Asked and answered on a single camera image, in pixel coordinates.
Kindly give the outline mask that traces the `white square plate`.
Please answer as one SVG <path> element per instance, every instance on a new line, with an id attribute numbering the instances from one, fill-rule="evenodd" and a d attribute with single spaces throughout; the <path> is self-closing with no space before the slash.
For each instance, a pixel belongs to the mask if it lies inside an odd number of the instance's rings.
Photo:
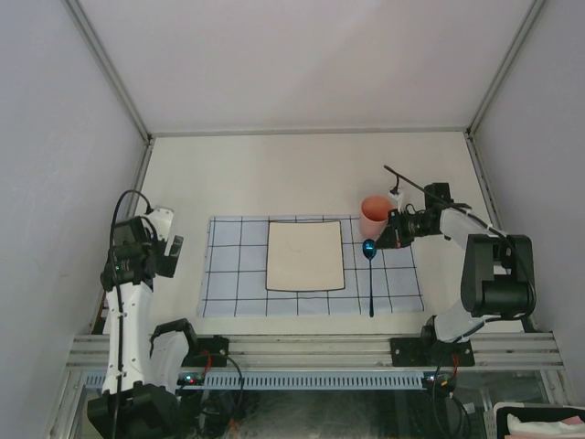
<path id="1" fill-rule="evenodd" d="M 267 289 L 305 293 L 345 287 L 340 221 L 269 224 Z"/>

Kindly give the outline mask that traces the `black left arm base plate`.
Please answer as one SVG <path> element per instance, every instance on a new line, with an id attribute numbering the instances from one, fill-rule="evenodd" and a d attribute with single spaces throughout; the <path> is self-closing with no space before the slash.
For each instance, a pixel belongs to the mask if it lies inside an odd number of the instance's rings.
<path id="1" fill-rule="evenodd" d="M 229 339 L 227 337 L 212 336 L 200 337 L 193 346 L 189 347 L 185 356 L 183 368 L 204 368 L 208 364 L 207 355 L 210 355 L 213 367 L 224 368 L 228 361 L 224 359 L 229 354 Z"/>

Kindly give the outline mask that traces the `light blue checked placemat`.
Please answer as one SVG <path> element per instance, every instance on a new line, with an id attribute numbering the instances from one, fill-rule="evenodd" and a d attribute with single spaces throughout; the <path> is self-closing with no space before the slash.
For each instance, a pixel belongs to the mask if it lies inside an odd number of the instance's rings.
<path id="1" fill-rule="evenodd" d="M 277 292 L 266 288 L 269 224 L 338 220 L 346 287 L 338 291 Z M 373 260 L 375 316 L 424 309 L 413 251 L 383 250 Z M 358 219 L 348 215 L 214 217 L 207 227 L 201 317 L 369 316 L 368 261 Z"/>

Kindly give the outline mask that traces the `pink plastic cup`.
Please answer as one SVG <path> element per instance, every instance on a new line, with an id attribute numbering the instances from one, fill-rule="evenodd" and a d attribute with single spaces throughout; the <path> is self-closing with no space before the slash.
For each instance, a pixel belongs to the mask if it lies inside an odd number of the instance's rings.
<path id="1" fill-rule="evenodd" d="M 361 203 L 359 231 L 363 239 L 377 239 L 388 223 L 393 205 L 387 197 L 369 196 Z"/>

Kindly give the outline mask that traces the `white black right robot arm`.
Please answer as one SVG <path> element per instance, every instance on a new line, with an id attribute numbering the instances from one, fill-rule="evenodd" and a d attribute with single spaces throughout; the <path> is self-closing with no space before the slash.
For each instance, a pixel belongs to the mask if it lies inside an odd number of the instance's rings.
<path id="1" fill-rule="evenodd" d="M 466 342 L 485 325 L 531 316 L 537 304 L 532 241 L 510 235 L 451 198 L 447 183 L 422 189 L 425 208 L 391 209 L 376 239 L 379 250 L 409 247 L 417 238 L 443 236 L 464 251 L 460 298 L 432 316 L 420 332 L 421 357 L 432 365 L 452 354 L 452 344 Z"/>

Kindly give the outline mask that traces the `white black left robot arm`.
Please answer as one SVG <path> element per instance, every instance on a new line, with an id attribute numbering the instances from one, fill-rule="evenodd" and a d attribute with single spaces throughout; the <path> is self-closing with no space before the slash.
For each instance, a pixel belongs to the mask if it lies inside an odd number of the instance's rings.
<path id="1" fill-rule="evenodd" d="M 101 397 L 87 408 L 104 438 L 181 435 L 177 380 L 182 366 L 197 361 L 200 344 L 185 318 L 150 327 L 154 278 L 174 276 L 184 240 L 173 219 L 172 210 L 156 208 L 113 227 L 101 273 L 111 320 L 108 368 Z"/>

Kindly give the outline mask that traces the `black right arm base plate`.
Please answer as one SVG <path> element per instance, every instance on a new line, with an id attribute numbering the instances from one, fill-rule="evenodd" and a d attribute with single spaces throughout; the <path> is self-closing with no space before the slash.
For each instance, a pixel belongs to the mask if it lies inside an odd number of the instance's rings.
<path id="1" fill-rule="evenodd" d="M 393 337 L 389 340 L 392 365 L 399 368 L 453 366 L 458 360 L 460 367 L 473 367 L 475 358 L 471 342 L 428 343 L 420 337 Z"/>

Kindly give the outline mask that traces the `blue metal spoon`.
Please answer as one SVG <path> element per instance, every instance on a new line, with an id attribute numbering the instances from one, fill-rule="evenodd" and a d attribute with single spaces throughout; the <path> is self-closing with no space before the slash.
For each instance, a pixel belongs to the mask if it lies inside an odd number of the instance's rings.
<path id="1" fill-rule="evenodd" d="M 373 293 L 373 260 L 377 255 L 376 243 L 372 239 L 366 239 L 362 243 L 362 253 L 368 261 L 368 279 L 369 279 L 369 316 L 375 316 L 374 293 Z"/>

